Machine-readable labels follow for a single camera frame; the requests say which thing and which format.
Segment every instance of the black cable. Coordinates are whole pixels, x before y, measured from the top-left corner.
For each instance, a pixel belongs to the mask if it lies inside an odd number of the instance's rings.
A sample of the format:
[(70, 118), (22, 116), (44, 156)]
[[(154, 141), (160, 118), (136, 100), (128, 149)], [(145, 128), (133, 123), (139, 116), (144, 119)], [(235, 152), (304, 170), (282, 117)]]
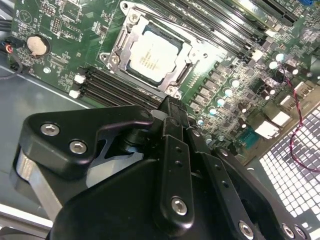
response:
[(8, 53), (10, 56), (12, 56), (12, 58), (18, 63), (19, 68), (17, 71), (15, 71), (14, 73), (8, 75), (8, 76), (0, 76), (0, 81), (1, 80), (8, 80), (8, 79), (12, 79), (15, 76), (17, 76), (18, 74), (20, 74), (22, 72), (22, 70), (24, 69), (24, 66), (22, 65), (22, 62), (20, 61), (19, 57), (17, 54), (13, 53)]
[(4, 11), (6, 14), (8, 14), (9, 16), (14, 15), (13, 9), (7, 4), (5, 4), (2, 0), (0, 0), (0, 9)]

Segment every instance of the black plastic part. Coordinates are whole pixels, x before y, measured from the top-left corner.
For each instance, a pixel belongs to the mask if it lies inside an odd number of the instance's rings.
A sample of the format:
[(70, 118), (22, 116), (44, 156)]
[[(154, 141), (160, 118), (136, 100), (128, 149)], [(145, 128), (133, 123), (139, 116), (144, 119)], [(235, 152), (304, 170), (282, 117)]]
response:
[[(29, 159), (63, 178), (77, 179), (87, 174), (102, 134), (118, 134), (132, 128), (146, 129), (153, 120), (148, 111), (136, 105), (38, 113), (24, 121), (19, 143)], [(60, 133), (56, 136), (42, 134), (41, 126), (46, 123), (57, 125)], [(71, 152), (69, 145), (72, 141), (85, 143), (86, 152)]]
[[(264, 237), (268, 240), (289, 240), (282, 224), (286, 224), (291, 230), (294, 230), (297, 224), (285, 207), (227, 149), (217, 147), (212, 154), (222, 160), (229, 176), (232, 176), (232, 181), (238, 186), (241, 201), (254, 211), (251, 213), (251, 219), (257, 220), (254, 224), (258, 224)], [(294, 239), (303, 238), (296, 233)]]
[[(154, 223), (159, 161), (143, 160), (69, 201), (57, 215), (50, 240), (169, 240)], [(195, 219), (179, 240), (226, 240), (221, 209), (208, 184), (192, 176)]]

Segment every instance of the electrolytic capacitor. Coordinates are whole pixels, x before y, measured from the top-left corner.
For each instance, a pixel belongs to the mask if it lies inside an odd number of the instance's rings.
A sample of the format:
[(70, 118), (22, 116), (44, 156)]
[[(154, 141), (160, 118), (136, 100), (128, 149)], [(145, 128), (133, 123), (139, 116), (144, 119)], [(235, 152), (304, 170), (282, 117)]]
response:
[(239, 109), (243, 114), (247, 112), (246, 107), (245, 107), (242, 103), (239, 103), (239, 104), (238, 104), (238, 109)]
[(270, 94), (270, 95), (274, 95), (276, 93), (276, 90), (274, 90), (271, 86), (267, 85), (265, 87), (265, 90)]
[(263, 90), (260, 95), (261, 95), (261, 97), (263, 97), (264, 100), (270, 99), (270, 95), (266, 90)]
[(215, 100), (218, 107), (222, 107), (223, 105), (225, 105), (225, 100), (222, 97), (218, 96)]
[(204, 140), (205, 140), (205, 143), (206, 143), (207, 145), (209, 145), (209, 144), (212, 142), (212, 137), (211, 137), (211, 135), (206, 135), (206, 136), (204, 137)]
[(238, 123), (240, 124), (240, 127), (243, 129), (245, 129), (247, 127), (245, 120), (243, 120), (241, 117), (239, 117)]
[(292, 73), (293, 75), (297, 75), (299, 73), (299, 70), (290, 64), (286, 63), (284, 67), (288, 72)]
[(215, 109), (214, 106), (208, 107), (208, 111), (209, 111), (209, 114), (210, 114), (211, 116), (214, 116), (214, 115), (217, 114), (217, 110)]
[(240, 81), (236, 78), (233, 78), (230, 80), (230, 83), (232, 85), (233, 88), (237, 88), (240, 86)]
[(196, 123), (199, 125), (199, 126), (202, 126), (204, 124), (204, 118), (202, 116), (198, 117), (196, 119)]
[(223, 92), (228, 98), (230, 98), (232, 96), (232, 90), (230, 88), (228, 88), (228, 87), (225, 87), (223, 89)]

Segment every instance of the bolt head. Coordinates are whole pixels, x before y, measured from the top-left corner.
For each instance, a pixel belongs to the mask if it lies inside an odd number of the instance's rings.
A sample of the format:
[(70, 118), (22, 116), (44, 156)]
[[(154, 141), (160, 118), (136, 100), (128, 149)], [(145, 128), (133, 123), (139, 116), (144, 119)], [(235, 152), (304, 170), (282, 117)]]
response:
[(52, 123), (43, 124), (40, 127), (40, 130), (44, 135), (51, 136), (51, 137), (56, 136), (60, 133), (59, 127)]
[(82, 141), (72, 141), (69, 147), (74, 154), (84, 154), (87, 151), (87, 145)]
[(172, 199), (171, 206), (176, 214), (180, 216), (184, 216), (187, 214), (187, 205), (180, 198), (175, 197), (174, 199)]
[(200, 137), (200, 133), (197, 130), (192, 130), (193, 134), (196, 135), (197, 137)]

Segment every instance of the silver metal surface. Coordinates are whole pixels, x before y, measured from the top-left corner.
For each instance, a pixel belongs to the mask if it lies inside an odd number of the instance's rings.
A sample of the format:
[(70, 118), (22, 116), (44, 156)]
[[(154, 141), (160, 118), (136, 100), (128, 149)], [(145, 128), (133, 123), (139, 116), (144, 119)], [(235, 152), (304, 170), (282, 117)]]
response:
[(60, 128), (57, 125), (46, 123), (40, 127), (41, 132), (47, 136), (56, 136), (60, 133)]
[(196, 135), (197, 137), (200, 137), (200, 133), (197, 130), (192, 130), (193, 134)]
[(62, 204), (39, 167), (34, 161), (29, 159), (22, 150), (18, 157), (16, 172), (31, 185), (48, 217), (54, 221), (62, 208)]
[[(137, 10), (143, 9), (149, 13), (155, 14), (150, 8), (145, 5), (132, 3), (128, 1), (122, 1), (120, 3), (121, 10), (127, 18), (123, 23), (123, 27), (118, 35), (118, 38), (113, 46), (113, 49), (110, 53), (110, 56), (106, 62), (105, 59), (101, 58), (100, 60), (112, 71), (113, 73), (118, 74), (118, 72), (126, 73), (127, 75), (133, 77), (134, 79), (145, 83), (143, 80), (137, 78), (135, 75), (127, 72), (127, 65), (131, 58), (131, 47), (132, 44), (139, 40), (142, 37), (146, 26), (150, 23), (150, 20), (146, 18), (145, 13)], [(164, 23), (174, 31), (179, 32), (181, 34), (181, 29), (173, 28), (173, 26), (167, 22)], [(189, 39), (191, 43), (186, 43), (184, 40), (177, 35), (174, 35), (172, 32), (167, 29), (157, 25), (159, 29), (162, 29), (164, 32), (167, 32), (170, 35), (173, 35), (175, 38), (180, 39), (182, 44), (182, 49), (179, 52), (177, 58), (175, 59), (175, 68), (172, 72), (169, 72), (164, 77), (162, 83), (157, 87), (160, 91), (165, 92), (166, 89), (172, 84), (177, 84), (178, 77), (185, 70), (186, 64), (196, 64), (200, 58), (203, 58), (204, 53), (202, 53), (203, 47), (200, 48), (201, 43), (198, 43), (196, 38), (191, 37), (189, 33), (184, 32), (181, 34), (185, 38)], [(180, 99), (180, 93), (177, 93), (178, 88), (173, 88), (170, 94), (172, 97)]]
[(45, 67), (43, 68), (43, 72), (44, 72), (45, 74), (51, 73), (50, 67), (45, 66)]
[(174, 199), (172, 199), (171, 206), (178, 215), (184, 216), (187, 214), (187, 205), (180, 198), (175, 197)]
[(239, 222), (239, 229), (241, 233), (249, 240), (254, 239), (254, 232), (244, 221)]
[(81, 141), (72, 141), (69, 147), (74, 154), (84, 154), (87, 151), (87, 145)]
[(302, 231), (302, 230), (300, 229), (300, 227), (294, 226), (294, 229), (296, 230), (296, 232), (297, 232), (303, 239), (307, 239), (304, 231)]
[(288, 227), (288, 226), (285, 225), (285, 224), (282, 224), (282, 228), (283, 228), (285, 234), (286, 234), (289, 238), (291, 238), (291, 239), (294, 239), (294, 238), (295, 238), (295, 234), (294, 234), (294, 232), (290, 229), (290, 227)]
[(220, 152), (222, 153), (223, 156), (227, 157), (228, 153), (224, 149), (220, 149)]

